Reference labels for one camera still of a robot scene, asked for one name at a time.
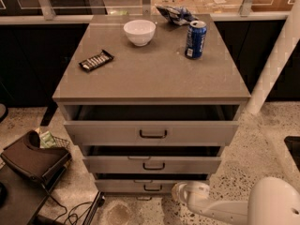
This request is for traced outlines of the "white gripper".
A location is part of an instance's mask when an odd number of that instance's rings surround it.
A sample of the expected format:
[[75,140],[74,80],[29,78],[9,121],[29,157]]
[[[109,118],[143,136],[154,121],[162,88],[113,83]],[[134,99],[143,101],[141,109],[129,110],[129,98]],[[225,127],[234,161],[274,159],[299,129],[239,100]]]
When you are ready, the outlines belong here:
[[172,187],[172,198],[188,208],[202,208],[209,204],[210,187],[199,181],[180,182]]

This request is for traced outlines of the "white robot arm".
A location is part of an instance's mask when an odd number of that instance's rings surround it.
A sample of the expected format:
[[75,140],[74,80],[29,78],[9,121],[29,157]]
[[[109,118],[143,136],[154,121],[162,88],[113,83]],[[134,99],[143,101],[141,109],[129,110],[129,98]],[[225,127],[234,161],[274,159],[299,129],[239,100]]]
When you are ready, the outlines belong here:
[[[300,39],[300,0],[296,0],[267,59],[247,103],[257,113]],[[173,199],[195,214],[231,225],[300,225],[300,194],[276,177],[258,181],[244,201],[214,201],[209,186],[201,182],[181,182],[172,188]]]

